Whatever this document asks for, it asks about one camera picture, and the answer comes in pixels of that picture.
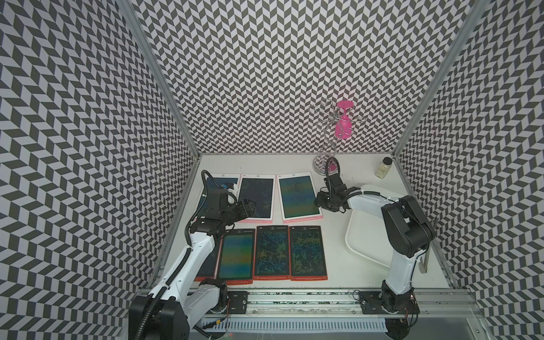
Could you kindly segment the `pink writing tablet colourful screen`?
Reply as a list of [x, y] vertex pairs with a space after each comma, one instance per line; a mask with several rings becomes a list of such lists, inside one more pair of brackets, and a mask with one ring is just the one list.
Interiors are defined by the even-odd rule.
[[200, 209], [198, 217], [207, 213], [220, 213], [235, 205], [239, 183], [240, 175], [218, 174], [212, 178], [205, 176], [205, 185], [197, 204]]

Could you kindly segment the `white plastic storage tray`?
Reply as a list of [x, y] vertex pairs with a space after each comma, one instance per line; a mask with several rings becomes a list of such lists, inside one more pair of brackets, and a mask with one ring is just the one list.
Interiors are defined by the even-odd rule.
[[417, 255], [408, 240], [409, 225], [401, 205], [403, 195], [365, 185], [348, 200], [351, 217], [345, 243], [354, 254], [374, 264], [413, 267]]

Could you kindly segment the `red writing tablet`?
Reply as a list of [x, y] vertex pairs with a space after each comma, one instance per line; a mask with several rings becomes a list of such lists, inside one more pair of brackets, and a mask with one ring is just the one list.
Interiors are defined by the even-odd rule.
[[254, 251], [254, 279], [258, 281], [284, 281], [290, 279], [290, 274], [288, 226], [258, 226]]
[[293, 281], [326, 281], [327, 265], [319, 225], [290, 226], [290, 277]]
[[222, 240], [217, 279], [228, 285], [253, 283], [255, 239], [255, 229], [238, 229]]
[[199, 269], [195, 281], [204, 281], [205, 279], [215, 279], [218, 272], [218, 261], [220, 256], [222, 242], [219, 241], [213, 251], [208, 255], [203, 265]]

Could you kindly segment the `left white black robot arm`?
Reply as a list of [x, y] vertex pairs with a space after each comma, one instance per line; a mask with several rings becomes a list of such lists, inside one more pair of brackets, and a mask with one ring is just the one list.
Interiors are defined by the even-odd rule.
[[256, 204], [239, 200], [232, 187], [219, 185], [209, 171], [203, 170], [201, 179], [205, 198], [185, 227], [181, 254], [166, 276], [129, 307], [129, 339], [188, 339], [205, 314], [226, 308], [228, 289], [220, 280], [207, 280], [195, 293], [189, 291], [216, 245], [230, 227], [255, 214]]

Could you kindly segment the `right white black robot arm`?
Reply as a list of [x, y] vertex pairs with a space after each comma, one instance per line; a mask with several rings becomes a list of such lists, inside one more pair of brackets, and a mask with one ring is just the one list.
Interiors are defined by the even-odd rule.
[[324, 163], [325, 191], [320, 191], [314, 204], [336, 213], [348, 210], [362, 211], [380, 218], [385, 224], [388, 242], [392, 247], [392, 261], [387, 278], [382, 282], [377, 297], [366, 297], [377, 302], [386, 314], [401, 311], [417, 312], [413, 289], [416, 264], [427, 253], [436, 237], [426, 213], [416, 198], [405, 195], [389, 198], [379, 191], [364, 191], [347, 187], [341, 179], [337, 158], [329, 157]]

